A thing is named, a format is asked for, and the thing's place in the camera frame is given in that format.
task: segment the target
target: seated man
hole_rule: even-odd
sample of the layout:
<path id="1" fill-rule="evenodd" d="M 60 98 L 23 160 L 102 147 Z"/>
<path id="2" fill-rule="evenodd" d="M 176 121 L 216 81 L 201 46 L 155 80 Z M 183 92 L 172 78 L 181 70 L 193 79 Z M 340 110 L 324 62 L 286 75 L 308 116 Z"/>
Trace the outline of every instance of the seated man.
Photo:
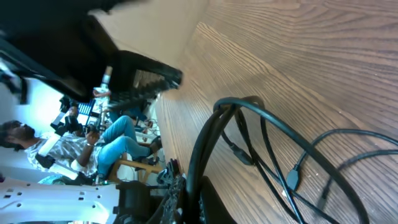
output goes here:
<path id="1" fill-rule="evenodd" d="M 27 153 L 29 162 L 42 171 L 45 169 L 35 159 L 39 149 L 47 141 L 36 138 L 35 130 L 19 121 L 8 121 L 0 126 L 0 145 L 20 145 Z M 59 163 L 82 172 L 87 177 L 98 171 L 106 177 L 112 164 L 127 152 L 133 159 L 148 157 L 162 147 L 160 138 L 149 146 L 137 143 L 132 119 L 120 117 L 103 134 L 90 132 L 85 138 L 74 134 L 63 136 L 49 152 Z"/>

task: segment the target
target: jeans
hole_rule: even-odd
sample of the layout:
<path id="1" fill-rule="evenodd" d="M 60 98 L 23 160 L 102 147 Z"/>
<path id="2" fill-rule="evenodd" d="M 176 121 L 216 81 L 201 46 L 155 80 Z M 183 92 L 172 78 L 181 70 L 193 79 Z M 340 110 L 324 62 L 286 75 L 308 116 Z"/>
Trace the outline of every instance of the jeans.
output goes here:
<path id="1" fill-rule="evenodd" d="M 134 124 L 129 116 L 121 116 L 102 135 L 105 146 L 98 154 L 98 173 L 106 176 L 111 166 L 123 153 L 133 159 L 148 157 L 151 150 L 137 142 Z"/>

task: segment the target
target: shirt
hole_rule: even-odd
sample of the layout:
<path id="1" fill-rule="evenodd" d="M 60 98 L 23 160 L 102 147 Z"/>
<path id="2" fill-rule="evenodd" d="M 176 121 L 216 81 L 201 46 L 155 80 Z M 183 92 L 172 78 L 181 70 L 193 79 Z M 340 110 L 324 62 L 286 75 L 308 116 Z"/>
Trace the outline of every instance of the shirt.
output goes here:
<path id="1" fill-rule="evenodd" d="M 47 142 L 49 137 L 43 137 L 40 141 L 33 146 L 25 149 L 27 153 L 27 159 L 32 164 L 35 169 L 46 171 L 49 170 L 42 167 L 40 163 L 36 160 L 35 156 L 40 150 L 40 148 Z M 97 171 L 98 166 L 98 154 L 100 153 L 101 146 L 99 144 L 104 143 L 102 137 L 97 141 L 94 146 L 93 153 L 91 153 L 90 160 L 85 167 L 82 167 L 77 162 L 77 157 L 83 152 L 83 148 L 87 145 L 86 138 L 78 137 L 74 134 L 68 134 L 62 136 L 57 143 L 53 146 L 48 156 L 53 157 L 57 162 L 72 168 L 75 171 L 82 172 L 86 176 L 92 175 Z"/>

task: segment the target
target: white wall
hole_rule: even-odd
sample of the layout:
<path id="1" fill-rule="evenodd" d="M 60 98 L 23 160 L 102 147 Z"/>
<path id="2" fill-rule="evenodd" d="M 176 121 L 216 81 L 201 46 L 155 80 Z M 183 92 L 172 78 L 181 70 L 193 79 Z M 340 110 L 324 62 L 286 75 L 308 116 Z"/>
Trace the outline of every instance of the white wall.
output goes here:
<path id="1" fill-rule="evenodd" d="M 28 80 L 28 82 L 28 105 L 18 105 L 16 97 L 3 84 L 0 84 L 0 123 L 17 119 L 33 127 L 36 130 L 36 135 L 39 136 L 43 132 L 53 131 L 50 123 L 59 114 L 61 105 L 59 99 L 62 94 L 38 80 Z M 13 149 L 2 147 L 0 147 L 0 166 L 33 169 L 27 160 L 26 153 L 14 152 Z M 26 177 L 37 175 L 36 170 L 20 173 L 24 173 Z"/>

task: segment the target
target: wooden table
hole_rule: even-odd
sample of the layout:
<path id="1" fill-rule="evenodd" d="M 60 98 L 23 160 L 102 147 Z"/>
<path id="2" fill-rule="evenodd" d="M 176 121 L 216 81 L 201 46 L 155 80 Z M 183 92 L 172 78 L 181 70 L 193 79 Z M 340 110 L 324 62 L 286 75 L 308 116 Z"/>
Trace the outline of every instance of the wooden table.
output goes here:
<path id="1" fill-rule="evenodd" d="M 398 138 L 398 2 L 265 2 L 210 3 L 180 60 L 185 73 L 181 89 L 164 93 L 157 104 L 166 156 L 177 158 L 187 171 L 213 104 L 227 96 L 260 96 L 267 109 L 309 141 L 333 128 L 368 129 Z M 271 165 L 258 115 L 244 114 L 254 147 Z M 275 127 L 268 128 L 286 174 L 303 150 Z M 226 133 L 247 150 L 234 121 Z M 337 166 L 362 152 L 395 147 L 375 138 L 335 135 L 317 148 Z M 397 157 L 382 156 L 343 172 L 371 223 L 397 223 L 397 162 Z M 238 223 L 294 223 L 257 169 L 242 165 L 222 139 L 205 174 Z M 309 159 L 302 177 L 298 191 L 315 203 L 328 175 Z M 298 205 L 307 222 L 327 223 Z M 358 222 L 336 185 L 326 212 L 341 223 Z"/>

